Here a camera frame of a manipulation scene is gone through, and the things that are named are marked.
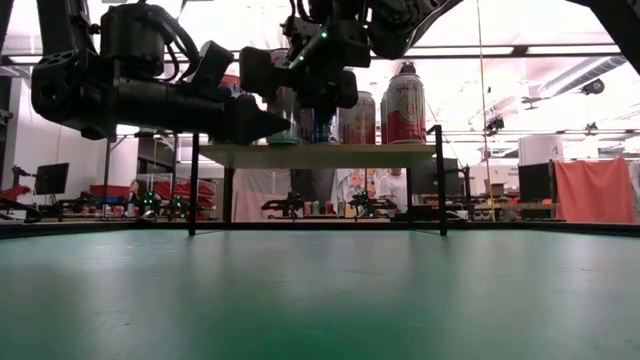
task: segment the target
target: wooden shelf board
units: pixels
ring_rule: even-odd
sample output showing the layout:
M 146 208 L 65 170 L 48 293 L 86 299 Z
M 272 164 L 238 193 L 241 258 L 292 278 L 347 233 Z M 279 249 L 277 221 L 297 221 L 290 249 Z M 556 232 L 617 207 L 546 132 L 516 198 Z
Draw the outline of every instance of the wooden shelf board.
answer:
M 200 154 L 235 169 L 350 169 L 411 167 L 435 154 L 435 146 L 394 145 L 204 145 Z

